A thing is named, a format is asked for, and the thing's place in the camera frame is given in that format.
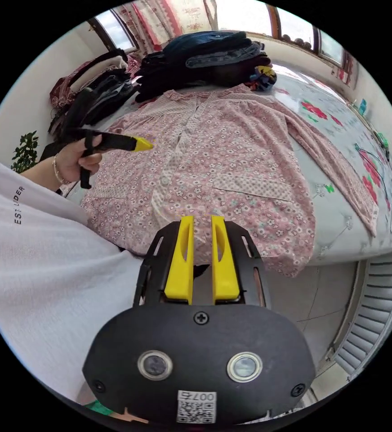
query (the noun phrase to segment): qr code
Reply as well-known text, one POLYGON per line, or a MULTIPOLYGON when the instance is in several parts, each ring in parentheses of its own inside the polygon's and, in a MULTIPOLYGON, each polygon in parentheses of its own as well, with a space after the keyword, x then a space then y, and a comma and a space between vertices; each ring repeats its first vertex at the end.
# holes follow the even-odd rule
POLYGON ((178 392, 178 423, 215 423, 216 393, 178 392))

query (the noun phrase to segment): potted plant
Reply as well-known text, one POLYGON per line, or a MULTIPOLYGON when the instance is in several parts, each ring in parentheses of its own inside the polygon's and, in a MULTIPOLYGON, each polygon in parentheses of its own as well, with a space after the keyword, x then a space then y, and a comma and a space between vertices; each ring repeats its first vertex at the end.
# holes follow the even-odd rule
POLYGON ((15 156, 12 158, 12 161, 15 162, 10 169, 16 171, 18 174, 36 164, 36 147, 39 139, 39 137, 36 136, 36 133, 37 131, 35 130, 34 132, 21 136, 19 147, 14 150, 15 156))

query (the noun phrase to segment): pile of clothes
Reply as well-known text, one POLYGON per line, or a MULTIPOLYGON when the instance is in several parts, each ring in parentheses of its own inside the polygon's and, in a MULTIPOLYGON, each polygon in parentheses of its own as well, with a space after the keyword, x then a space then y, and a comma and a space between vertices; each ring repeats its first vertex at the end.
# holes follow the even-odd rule
POLYGON ((49 133, 60 140, 66 129, 95 125, 121 107, 136 91, 127 62, 124 50, 115 49, 60 78, 49 94, 57 109, 49 133))
POLYGON ((260 42, 244 31, 200 31, 178 36, 163 51, 148 54, 137 79, 137 102, 168 90, 197 85, 234 87, 246 84, 265 90, 276 82, 271 60, 260 42))

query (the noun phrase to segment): human hand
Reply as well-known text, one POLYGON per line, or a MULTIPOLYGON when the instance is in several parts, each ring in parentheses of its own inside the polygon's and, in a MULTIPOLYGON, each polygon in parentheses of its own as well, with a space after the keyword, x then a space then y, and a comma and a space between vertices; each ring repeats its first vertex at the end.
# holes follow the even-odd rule
MULTIPOLYGON (((102 142, 102 136, 93 137, 93 147, 97 147, 102 142)), ((85 138, 66 145, 55 157, 57 170, 61 177, 69 182, 80 180, 80 168, 90 171, 90 175, 95 174, 102 160, 101 153, 94 153, 87 157, 82 157, 86 150, 85 138)))

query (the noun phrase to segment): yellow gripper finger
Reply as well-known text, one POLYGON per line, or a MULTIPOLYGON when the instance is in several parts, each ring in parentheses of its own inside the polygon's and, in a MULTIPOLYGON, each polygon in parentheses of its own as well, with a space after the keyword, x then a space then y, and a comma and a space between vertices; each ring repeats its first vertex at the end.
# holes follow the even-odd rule
POLYGON ((136 139, 136 147, 133 150, 134 152, 143 152, 145 150, 151 150, 152 149, 152 143, 150 143, 145 138, 141 138, 140 136, 134 136, 133 138, 136 139))
POLYGON ((193 216, 184 216, 178 230, 165 295, 169 300, 185 300, 189 305, 193 297, 193 244, 193 216))
POLYGON ((211 216, 213 240, 213 301, 236 300, 240 294, 224 218, 211 216))

